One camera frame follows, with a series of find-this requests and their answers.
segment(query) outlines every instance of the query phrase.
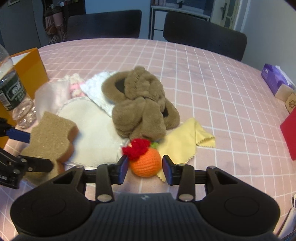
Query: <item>table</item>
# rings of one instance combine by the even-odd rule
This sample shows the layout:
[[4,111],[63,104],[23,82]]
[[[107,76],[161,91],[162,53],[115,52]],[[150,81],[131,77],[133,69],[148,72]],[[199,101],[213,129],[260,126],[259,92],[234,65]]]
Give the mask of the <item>table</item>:
[[[281,217],[291,207],[296,192],[296,166],[279,129],[288,112],[277,100],[260,71],[233,59],[198,48],[145,39],[87,39],[48,45],[39,50],[51,81],[79,73],[84,79],[100,71],[130,70],[142,65],[162,82],[166,97],[180,112],[181,121],[190,117],[216,137],[216,148],[197,148],[188,164],[205,170],[215,165],[272,196]],[[9,140],[5,150],[17,155],[25,144]],[[9,240],[16,231],[9,216],[18,196],[31,190],[22,181],[19,190],[0,188],[0,237]],[[139,178],[130,171],[121,192],[171,192],[177,188],[158,177]],[[205,196],[197,185],[197,198]],[[94,199],[94,186],[86,196]]]

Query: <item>chair backrest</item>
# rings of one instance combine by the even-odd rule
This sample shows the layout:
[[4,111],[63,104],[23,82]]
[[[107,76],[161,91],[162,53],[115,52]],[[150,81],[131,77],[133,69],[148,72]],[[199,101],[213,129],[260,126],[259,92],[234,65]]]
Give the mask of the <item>chair backrest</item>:
[[71,16],[67,25],[67,40],[138,38],[141,18],[140,10]]
[[195,16],[168,12],[163,37],[241,61],[247,45],[245,34],[201,20]]

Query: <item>orange box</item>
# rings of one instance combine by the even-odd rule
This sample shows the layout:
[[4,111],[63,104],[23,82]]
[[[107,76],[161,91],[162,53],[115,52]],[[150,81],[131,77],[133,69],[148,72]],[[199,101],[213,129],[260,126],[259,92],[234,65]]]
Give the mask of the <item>orange box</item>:
[[[40,58],[37,48],[28,49],[20,53],[11,55],[15,65],[15,70],[20,77],[29,96],[34,99],[35,91],[48,81],[48,76]],[[9,113],[0,104],[0,117],[7,119],[8,123],[15,126],[16,123],[12,120]],[[8,137],[0,138],[0,147],[3,148],[8,140]]]

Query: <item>door handle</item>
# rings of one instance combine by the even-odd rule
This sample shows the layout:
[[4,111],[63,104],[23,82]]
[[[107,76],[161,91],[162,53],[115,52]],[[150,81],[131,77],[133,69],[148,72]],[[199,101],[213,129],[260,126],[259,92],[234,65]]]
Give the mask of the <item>door handle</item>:
[[227,3],[224,4],[224,7],[221,7],[221,11],[222,11],[222,20],[224,20],[224,16],[225,16],[225,12],[226,12],[226,6],[227,6]]

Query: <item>sponge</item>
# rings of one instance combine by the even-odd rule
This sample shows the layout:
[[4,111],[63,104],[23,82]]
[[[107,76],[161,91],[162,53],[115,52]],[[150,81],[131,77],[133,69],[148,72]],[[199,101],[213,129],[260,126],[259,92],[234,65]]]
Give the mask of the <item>sponge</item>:
[[40,185],[63,173],[62,163],[72,156],[72,143],[77,134],[78,128],[73,121],[44,112],[40,123],[31,132],[29,146],[21,155],[49,159],[54,167],[49,173],[27,172],[25,178],[34,185]]

